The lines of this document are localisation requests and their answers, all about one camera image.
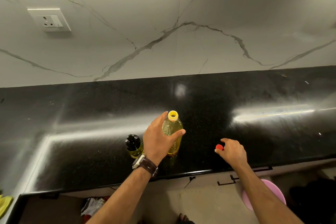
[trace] red bottle cap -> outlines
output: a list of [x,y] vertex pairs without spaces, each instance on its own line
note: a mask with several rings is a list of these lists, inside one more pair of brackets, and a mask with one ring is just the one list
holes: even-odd
[[223,150],[223,146],[222,146],[221,144],[217,144],[217,145],[216,145],[216,149],[218,149],[218,150],[221,150],[221,151],[222,151],[222,150]]

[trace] black bottle cap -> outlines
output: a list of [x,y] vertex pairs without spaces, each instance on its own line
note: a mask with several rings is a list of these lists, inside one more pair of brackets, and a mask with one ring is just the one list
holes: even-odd
[[137,135],[128,135],[125,140],[126,149],[136,151],[141,145],[141,140]]

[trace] wristwatch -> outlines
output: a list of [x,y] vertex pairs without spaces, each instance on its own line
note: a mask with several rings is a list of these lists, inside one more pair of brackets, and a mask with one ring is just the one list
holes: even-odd
[[159,169],[151,160],[146,158],[145,154],[141,154],[133,162],[132,168],[137,169],[138,167],[147,170],[152,175],[152,178],[155,177]]

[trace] switch plate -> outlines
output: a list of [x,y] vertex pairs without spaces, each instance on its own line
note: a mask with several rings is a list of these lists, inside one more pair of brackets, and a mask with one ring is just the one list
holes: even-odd
[[61,9],[28,9],[35,23],[46,32],[71,31]]

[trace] brown leather watch strap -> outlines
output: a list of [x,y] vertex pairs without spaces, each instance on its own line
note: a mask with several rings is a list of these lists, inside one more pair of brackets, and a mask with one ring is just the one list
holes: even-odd
[[152,177],[156,175],[157,166],[148,158],[144,157],[139,163],[139,166],[147,170],[152,175]]

